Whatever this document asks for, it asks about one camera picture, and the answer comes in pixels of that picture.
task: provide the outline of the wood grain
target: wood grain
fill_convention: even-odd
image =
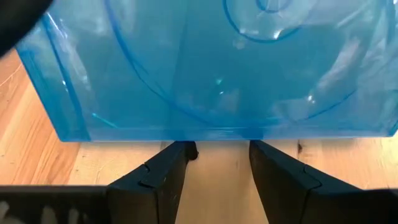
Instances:
[[[169,144],[60,142],[20,64],[15,52],[0,61],[0,184],[108,184]],[[362,189],[398,188],[398,136],[267,142]],[[198,142],[198,150],[177,223],[267,223],[248,142]]]

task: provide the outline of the plastic case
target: plastic case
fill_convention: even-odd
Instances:
[[[56,0],[17,50],[63,141],[390,136],[395,3]]]

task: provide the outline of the wooden floor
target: wooden floor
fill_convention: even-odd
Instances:
[[[297,140],[268,142],[360,188],[398,187],[398,138],[302,140],[301,150]],[[0,184],[108,184],[164,145],[60,142],[17,54],[0,61]],[[198,150],[177,223],[267,223],[248,142],[199,142]]]

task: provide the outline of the transparent blue case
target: transparent blue case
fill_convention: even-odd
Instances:
[[[55,0],[17,50],[63,141],[390,136],[395,3]]]

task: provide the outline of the wooden surface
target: wooden surface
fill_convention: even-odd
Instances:
[[[398,187],[398,138],[301,140],[301,150],[297,140],[268,143],[360,188]],[[164,146],[60,142],[16,53],[0,61],[0,184],[108,184]],[[248,142],[199,142],[198,150],[177,223],[267,223]]]

